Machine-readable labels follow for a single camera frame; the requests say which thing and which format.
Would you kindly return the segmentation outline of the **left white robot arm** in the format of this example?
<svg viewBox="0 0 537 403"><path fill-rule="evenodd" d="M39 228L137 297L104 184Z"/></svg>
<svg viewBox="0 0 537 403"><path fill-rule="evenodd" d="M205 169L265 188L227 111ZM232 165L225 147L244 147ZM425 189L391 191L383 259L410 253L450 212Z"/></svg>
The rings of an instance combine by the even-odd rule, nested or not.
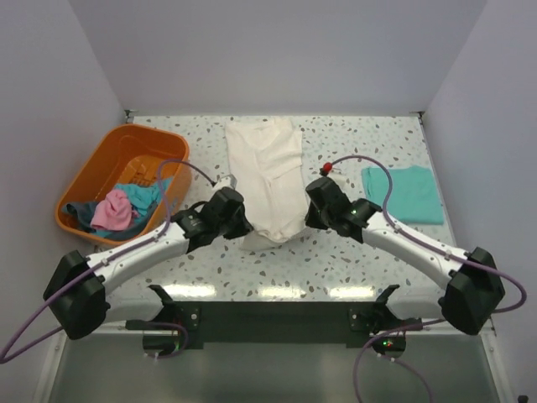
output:
<svg viewBox="0 0 537 403"><path fill-rule="evenodd" d="M136 275L210 245L216 238L240 238L253 230L242 195L225 186L201 210L181 210L154 231L108 251L64 255L44 291L44 300L71 340L84 338L115 310L107 297Z"/></svg>

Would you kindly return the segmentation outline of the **white t shirt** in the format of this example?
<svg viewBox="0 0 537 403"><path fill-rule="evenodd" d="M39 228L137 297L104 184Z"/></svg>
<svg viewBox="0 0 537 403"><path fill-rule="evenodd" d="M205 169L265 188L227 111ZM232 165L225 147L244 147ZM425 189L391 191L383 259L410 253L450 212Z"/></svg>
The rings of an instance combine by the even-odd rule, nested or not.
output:
<svg viewBox="0 0 537 403"><path fill-rule="evenodd" d="M228 123L229 168L253 231L242 249L273 249L305 230L308 201L302 176L302 134L289 118Z"/></svg>

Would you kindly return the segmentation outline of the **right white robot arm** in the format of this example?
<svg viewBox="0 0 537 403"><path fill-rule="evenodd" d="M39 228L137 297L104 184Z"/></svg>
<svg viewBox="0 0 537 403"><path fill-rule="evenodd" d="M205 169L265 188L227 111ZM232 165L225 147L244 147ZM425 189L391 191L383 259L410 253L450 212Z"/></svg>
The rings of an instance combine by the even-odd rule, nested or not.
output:
<svg viewBox="0 0 537 403"><path fill-rule="evenodd" d="M374 321L382 329L419 319L444 319L465 334L477 335L503 299L505 289L488 251L476 248L467 252L435 241L366 199L350 201L328 177L311 182L305 191L310 198L307 227L332 230L380 249L438 286L438 291L389 286L373 310Z"/></svg>

